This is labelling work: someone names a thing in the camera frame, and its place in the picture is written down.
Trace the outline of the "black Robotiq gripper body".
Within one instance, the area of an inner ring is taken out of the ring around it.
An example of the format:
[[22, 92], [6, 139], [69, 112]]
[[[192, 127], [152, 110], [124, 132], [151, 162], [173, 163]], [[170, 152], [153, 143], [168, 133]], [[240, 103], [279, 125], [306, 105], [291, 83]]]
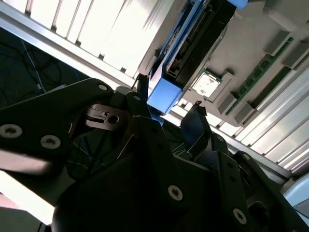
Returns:
[[222, 232], [208, 171], [181, 162], [189, 172], [182, 200], [159, 193], [158, 185], [138, 175], [135, 156], [107, 172], [74, 184], [61, 196], [53, 216], [55, 232]]

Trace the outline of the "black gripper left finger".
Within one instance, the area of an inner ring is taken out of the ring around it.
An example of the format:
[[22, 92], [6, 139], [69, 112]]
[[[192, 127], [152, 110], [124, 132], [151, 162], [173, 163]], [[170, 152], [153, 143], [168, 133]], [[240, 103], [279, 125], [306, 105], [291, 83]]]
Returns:
[[161, 195], [182, 200], [180, 173], [146, 100], [126, 87], [112, 90], [98, 79], [86, 79], [1, 109], [0, 170], [32, 193], [50, 184], [57, 186], [71, 141], [93, 129], [113, 132], [112, 164], [79, 184], [135, 156], [138, 175], [144, 174], [158, 185]]

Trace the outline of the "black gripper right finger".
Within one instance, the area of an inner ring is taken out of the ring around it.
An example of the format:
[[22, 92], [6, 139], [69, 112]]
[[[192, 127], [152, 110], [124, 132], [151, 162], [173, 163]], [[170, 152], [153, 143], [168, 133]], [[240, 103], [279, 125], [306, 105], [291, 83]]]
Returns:
[[247, 153], [229, 153], [225, 139], [214, 133], [206, 108], [197, 101], [181, 120], [190, 160], [209, 169], [219, 209], [216, 228], [224, 232], [297, 232], [299, 216]]

